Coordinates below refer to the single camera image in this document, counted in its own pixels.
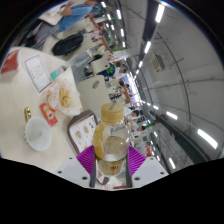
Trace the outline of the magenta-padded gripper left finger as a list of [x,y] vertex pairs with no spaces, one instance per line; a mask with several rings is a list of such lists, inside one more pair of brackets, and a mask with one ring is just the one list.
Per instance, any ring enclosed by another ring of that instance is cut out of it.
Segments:
[[66,159],[55,174],[81,187],[94,188],[96,183],[94,147],[90,146],[76,157]]

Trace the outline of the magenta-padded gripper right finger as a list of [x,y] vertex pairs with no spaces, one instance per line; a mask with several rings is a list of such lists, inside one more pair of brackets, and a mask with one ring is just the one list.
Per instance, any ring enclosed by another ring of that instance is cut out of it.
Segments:
[[129,147],[126,162],[128,188],[140,188],[167,175],[167,171],[154,156],[147,157],[134,147]]

